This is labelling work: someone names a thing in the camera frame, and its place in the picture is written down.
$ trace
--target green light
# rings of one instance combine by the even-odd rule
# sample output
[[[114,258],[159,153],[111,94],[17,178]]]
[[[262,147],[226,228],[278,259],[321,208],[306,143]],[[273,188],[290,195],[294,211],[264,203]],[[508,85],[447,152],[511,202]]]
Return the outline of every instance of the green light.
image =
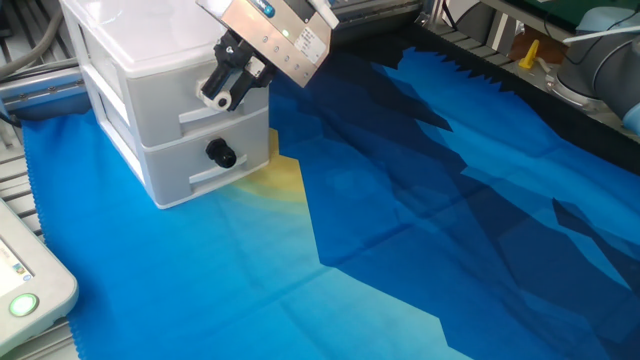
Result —
[[[33,294],[22,294],[13,299],[9,305],[9,311],[14,316],[27,316],[38,307],[38,302],[37,296]]]

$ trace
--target white plastic drawer unit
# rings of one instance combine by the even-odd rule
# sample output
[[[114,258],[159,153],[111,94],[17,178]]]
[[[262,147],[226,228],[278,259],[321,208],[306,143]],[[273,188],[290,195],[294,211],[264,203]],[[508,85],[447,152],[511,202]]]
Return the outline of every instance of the white plastic drawer unit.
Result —
[[[267,164],[267,88],[250,90],[233,112],[209,108],[198,97],[226,28],[195,1],[61,3],[100,126],[158,207]],[[215,158],[220,151],[203,139],[224,140],[235,164]]]

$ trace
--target black knob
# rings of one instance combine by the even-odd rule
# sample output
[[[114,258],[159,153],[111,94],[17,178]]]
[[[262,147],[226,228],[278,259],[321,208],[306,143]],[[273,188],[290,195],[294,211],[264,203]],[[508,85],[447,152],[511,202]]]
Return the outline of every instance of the black knob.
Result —
[[[231,150],[227,142],[223,139],[215,139],[207,145],[205,150],[209,159],[213,160],[220,167],[228,169],[236,164],[236,153]]]

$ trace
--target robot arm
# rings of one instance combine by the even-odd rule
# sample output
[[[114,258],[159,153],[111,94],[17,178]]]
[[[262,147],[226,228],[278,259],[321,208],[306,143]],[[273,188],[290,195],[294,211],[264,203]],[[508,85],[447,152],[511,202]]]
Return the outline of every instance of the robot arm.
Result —
[[[202,95],[233,111],[254,87],[269,85],[276,69],[304,87],[329,52],[338,20],[327,0],[198,0],[228,30],[215,46],[218,65]],[[240,77],[223,89],[233,72]]]

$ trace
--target blue cloth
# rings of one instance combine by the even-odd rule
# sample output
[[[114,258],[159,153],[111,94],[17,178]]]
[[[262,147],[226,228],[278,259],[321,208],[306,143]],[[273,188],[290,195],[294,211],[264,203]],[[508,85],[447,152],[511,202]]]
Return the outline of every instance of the blue cloth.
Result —
[[[264,171],[302,193],[248,179],[164,211],[93,114],[25,123],[80,357],[640,358],[640,179],[456,70],[408,50],[277,78],[286,166]]]

